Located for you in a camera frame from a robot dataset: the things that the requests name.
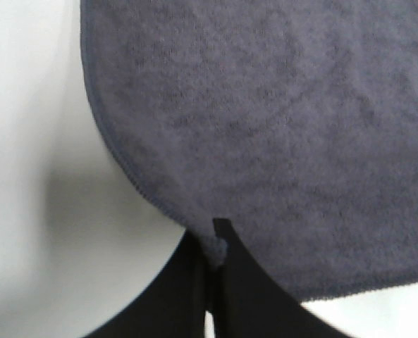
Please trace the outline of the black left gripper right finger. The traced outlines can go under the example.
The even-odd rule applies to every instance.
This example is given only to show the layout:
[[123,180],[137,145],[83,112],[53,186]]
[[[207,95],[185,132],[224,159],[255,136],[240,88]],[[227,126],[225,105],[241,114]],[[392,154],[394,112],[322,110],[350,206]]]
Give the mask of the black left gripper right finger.
[[255,261],[229,219],[215,218],[216,236],[227,243],[216,271],[212,316],[216,337],[345,337],[300,305]]

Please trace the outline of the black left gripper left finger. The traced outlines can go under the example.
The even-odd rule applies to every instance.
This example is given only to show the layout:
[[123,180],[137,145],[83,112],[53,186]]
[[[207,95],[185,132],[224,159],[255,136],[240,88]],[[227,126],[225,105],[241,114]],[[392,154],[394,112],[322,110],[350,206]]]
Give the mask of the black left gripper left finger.
[[204,337],[206,261],[199,242],[186,232],[154,280],[121,312],[89,337]]

